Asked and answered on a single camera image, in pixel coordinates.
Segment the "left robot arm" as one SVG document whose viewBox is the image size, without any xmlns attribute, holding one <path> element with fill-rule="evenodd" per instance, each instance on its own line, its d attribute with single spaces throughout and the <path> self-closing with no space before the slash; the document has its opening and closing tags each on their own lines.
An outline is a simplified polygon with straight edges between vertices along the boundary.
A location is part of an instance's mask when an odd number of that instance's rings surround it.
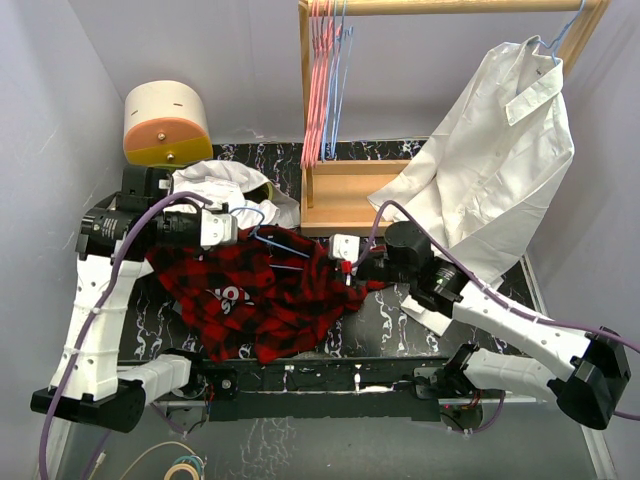
<svg viewBox="0 0 640 480">
<path fill-rule="evenodd" d="M 49 385 L 32 394 L 32 411 L 48 420 L 128 433 L 160 397 L 175 390 L 194 399 L 204 392 L 207 376 L 184 351 L 170 350 L 117 371 L 129 298 L 136 281 L 151 271 L 147 253 L 200 240 L 199 215 L 168 209 L 193 198 L 172 191 L 170 170 L 128 165 L 120 190 L 86 212 L 76 245 L 77 286 L 67 339 Z"/>
</svg>

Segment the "red black plaid shirt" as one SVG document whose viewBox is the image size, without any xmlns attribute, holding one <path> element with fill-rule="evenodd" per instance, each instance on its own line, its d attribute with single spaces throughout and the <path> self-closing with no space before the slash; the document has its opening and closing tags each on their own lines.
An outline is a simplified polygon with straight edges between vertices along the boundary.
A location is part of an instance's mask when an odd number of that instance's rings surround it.
<svg viewBox="0 0 640 480">
<path fill-rule="evenodd" d="M 310 351 L 385 286 L 347 286 L 324 245 L 276 226 L 256 236 L 242 230 L 236 244 L 203 253 L 155 247 L 146 258 L 217 363 L 237 358 L 246 344 L 262 364 Z"/>
</svg>

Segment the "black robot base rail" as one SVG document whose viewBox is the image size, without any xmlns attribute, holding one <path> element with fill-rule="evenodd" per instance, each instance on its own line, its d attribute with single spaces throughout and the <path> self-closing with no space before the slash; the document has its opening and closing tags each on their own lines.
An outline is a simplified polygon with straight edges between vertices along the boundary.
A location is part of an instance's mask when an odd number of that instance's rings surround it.
<svg viewBox="0 0 640 480">
<path fill-rule="evenodd" d="M 497 391 L 479 393 L 437 382 L 428 386 L 443 358 L 368 357 L 202 362 L 196 390 L 166 394 L 160 403 L 202 407 L 211 422 L 255 418 L 408 418 L 438 422 L 459 407 L 477 426 L 484 408 L 499 401 Z"/>
</svg>

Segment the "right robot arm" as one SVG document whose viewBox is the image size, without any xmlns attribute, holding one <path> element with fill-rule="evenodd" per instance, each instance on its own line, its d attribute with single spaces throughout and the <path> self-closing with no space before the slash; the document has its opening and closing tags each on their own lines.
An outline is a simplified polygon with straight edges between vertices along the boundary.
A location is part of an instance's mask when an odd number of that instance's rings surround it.
<svg viewBox="0 0 640 480">
<path fill-rule="evenodd" d="M 425 310 L 477 327 L 517 349 L 458 348 L 443 367 L 416 377 L 420 393 L 466 397 L 486 390 L 551 402 L 566 416 L 604 430 L 631 379 L 627 345 L 614 331 L 568 326 L 500 295 L 463 266 L 433 252 L 414 224 L 391 225 L 384 243 L 365 247 L 354 267 L 360 280 L 405 284 Z"/>
</svg>

